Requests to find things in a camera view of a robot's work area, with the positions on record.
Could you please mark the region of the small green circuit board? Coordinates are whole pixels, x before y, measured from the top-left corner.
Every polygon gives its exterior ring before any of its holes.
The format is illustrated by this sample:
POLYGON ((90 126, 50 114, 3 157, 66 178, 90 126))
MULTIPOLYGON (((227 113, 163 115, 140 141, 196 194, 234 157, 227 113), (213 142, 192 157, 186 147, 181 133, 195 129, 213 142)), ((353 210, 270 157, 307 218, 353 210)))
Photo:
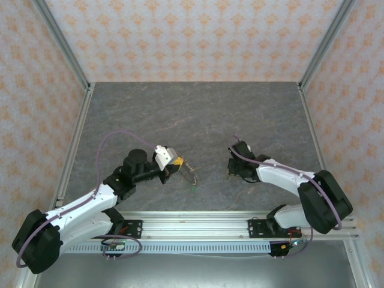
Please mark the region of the small green circuit board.
POLYGON ((125 250, 125 242, 102 241, 101 245, 105 247, 106 251, 124 251, 125 250))
POLYGON ((303 240, 303 239, 294 240, 293 242, 284 242, 284 243, 280 244, 280 248, 282 250, 289 251, 290 249, 292 249, 292 248, 294 248, 300 244, 307 245, 308 242, 309 242, 309 240, 303 240))

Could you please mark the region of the grey metal shelf panel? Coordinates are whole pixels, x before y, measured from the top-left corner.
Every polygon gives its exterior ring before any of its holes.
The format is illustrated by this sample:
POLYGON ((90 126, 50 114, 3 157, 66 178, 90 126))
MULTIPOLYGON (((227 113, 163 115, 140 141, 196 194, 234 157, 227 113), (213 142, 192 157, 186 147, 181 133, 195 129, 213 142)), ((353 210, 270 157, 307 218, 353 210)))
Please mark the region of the grey metal shelf panel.
POLYGON ((34 288, 356 288, 347 259, 144 254, 62 256, 34 288))

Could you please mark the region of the wide aluminium base rail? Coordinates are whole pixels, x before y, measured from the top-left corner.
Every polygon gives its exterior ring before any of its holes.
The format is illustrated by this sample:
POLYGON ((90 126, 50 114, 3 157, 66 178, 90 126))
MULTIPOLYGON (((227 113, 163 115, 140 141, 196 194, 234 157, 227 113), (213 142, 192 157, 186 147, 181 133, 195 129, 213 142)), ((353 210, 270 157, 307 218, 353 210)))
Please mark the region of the wide aluminium base rail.
MULTIPOLYGON (((141 241, 191 242, 249 240, 248 220, 264 219, 268 211, 121 211, 120 213, 126 220, 143 221, 141 241)), ((331 230, 326 235, 314 231, 313 240, 359 238, 354 216, 346 217, 342 225, 341 230, 331 230)), ((85 233, 82 236, 75 236, 74 231, 77 229, 80 227, 65 231, 61 235, 62 240, 69 237, 81 243, 96 237, 96 232, 101 232, 101 229, 93 229, 94 231, 88 236, 85 233)))

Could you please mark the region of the aluminium table side rail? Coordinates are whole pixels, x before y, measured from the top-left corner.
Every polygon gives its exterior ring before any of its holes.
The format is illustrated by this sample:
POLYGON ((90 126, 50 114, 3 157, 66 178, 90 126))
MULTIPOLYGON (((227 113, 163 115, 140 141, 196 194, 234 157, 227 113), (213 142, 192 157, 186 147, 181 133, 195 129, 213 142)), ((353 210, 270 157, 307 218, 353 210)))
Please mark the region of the aluminium table side rail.
POLYGON ((91 103, 94 88, 95 82, 91 82, 90 85, 85 89, 83 100, 81 102, 75 126, 71 135, 67 157, 62 167, 61 175, 56 185, 56 191, 54 192, 50 203, 50 208, 60 207, 64 201, 71 170, 73 168, 74 159, 76 157, 77 148, 80 142, 81 133, 88 113, 89 105, 91 103))
MULTIPOLYGON (((311 118, 311 115, 310 115, 310 112, 309 112, 309 109, 308 109, 308 104, 306 102, 304 92, 303 92, 299 82, 296 82, 295 84, 297 85, 297 89, 298 89, 298 92, 299 92, 301 103, 302 103, 302 106, 304 108, 305 117, 306 117, 309 129, 310 129, 311 138, 313 140, 313 144, 314 144, 314 147, 315 147, 315 150, 316 150, 316 155, 317 155, 318 162, 320 164, 320 168, 324 169, 325 168, 325 162, 324 162, 322 153, 320 151, 319 141, 317 139, 316 132, 314 130, 313 121, 312 121, 312 118, 311 118)), ((315 181, 315 183, 320 188, 319 193, 325 198, 325 202, 327 203, 328 207, 332 211, 333 216, 335 217, 335 219, 337 219, 338 218, 337 211, 336 211, 336 209, 335 209, 331 199, 325 193, 324 189, 320 186, 320 182, 319 181, 315 181)))

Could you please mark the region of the aluminium frame post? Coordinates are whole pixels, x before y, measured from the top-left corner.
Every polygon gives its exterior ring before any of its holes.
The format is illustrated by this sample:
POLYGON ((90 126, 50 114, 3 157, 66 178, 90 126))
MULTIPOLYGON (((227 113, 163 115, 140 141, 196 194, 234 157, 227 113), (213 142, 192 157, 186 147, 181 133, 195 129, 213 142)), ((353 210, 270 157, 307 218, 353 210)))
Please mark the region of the aluminium frame post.
POLYGON ((298 88, 300 91, 304 91, 309 85, 312 77, 314 76, 317 69, 325 57, 328 49, 333 43, 335 37, 339 33, 343 23, 346 21, 351 9, 353 8, 356 0, 343 0, 333 21, 331 22, 328 30, 326 31, 323 39, 321 40, 314 56, 312 57, 302 79, 298 82, 298 88))
POLYGON ((62 29, 59 27, 53 13, 51 12, 46 0, 31 0, 40 16, 44 20, 52 37, 60 48, 64 58, 67 60, 70 68, 72 69, 76 79, 84 90, 88 90, 91 83, 87 79, 83 69, 81 68, 72 48, 70 47, 62 29))

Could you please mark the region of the aluminium frame leg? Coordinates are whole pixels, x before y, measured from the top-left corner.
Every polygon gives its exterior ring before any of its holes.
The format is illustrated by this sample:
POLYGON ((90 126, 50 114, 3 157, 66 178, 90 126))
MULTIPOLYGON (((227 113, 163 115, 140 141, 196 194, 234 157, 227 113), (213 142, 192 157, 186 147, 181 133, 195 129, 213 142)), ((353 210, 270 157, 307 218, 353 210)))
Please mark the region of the aluminium frame leg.
POLYGON ((369 270, 368 257, 360 239, 344 240, 356 288, 376 288, 372 273, 369 270))
POLYGON ((23 269, 16 283, 16 288, 34 288, 38 275, 23 269))

